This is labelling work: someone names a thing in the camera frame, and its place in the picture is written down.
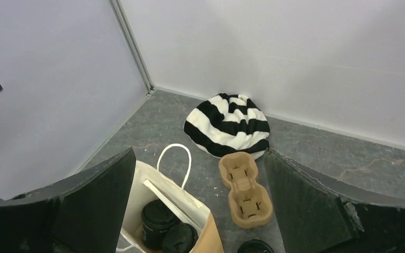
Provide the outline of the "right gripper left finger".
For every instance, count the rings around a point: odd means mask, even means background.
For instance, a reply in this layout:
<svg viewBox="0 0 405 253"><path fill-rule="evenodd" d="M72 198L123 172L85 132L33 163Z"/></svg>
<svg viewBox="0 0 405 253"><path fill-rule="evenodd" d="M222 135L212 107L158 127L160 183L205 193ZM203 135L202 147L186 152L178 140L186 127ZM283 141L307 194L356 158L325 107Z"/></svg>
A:
<svg viewBox="0 0 405 253"><path fill-rule="evenodd" d="M115 252L135 167L129 148L46 187L0 199L0 252Z"/></svg>

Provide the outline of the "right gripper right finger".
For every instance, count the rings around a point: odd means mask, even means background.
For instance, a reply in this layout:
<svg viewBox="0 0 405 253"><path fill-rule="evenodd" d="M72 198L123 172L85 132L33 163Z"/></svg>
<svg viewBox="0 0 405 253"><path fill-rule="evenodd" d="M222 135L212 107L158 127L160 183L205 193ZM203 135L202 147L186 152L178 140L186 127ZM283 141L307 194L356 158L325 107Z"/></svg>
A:
<svg viewBox="0 0 405 253"><path fill-rule="evenodd" d="M405 199L352 186L273 149L263 158L286 252L405 252Z"/></svg>

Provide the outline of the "brown paper bag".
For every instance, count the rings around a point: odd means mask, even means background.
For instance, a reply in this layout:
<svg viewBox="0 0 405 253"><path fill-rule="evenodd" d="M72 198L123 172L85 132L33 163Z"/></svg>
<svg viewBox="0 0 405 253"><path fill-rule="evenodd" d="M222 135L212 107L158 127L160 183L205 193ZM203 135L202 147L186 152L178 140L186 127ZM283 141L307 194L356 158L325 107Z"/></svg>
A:
<svg viewBox="0 0 405 253"><path fill-rule="evenodd" d="M164 176L158 168L165 152L173 147L183 148L188 153L189 165L181 186ZM191 161L189 149L182 144L173 143L164 148L156 168L142 161L136 162L133 183L120 231L120 235L133 247L142 252L149 251L140 239L141 208L147 204L147 201L159 199L180 221L187 222L196 229L199 238L191 252L224 252L210 209L184 189L191 171Z"/></svg>

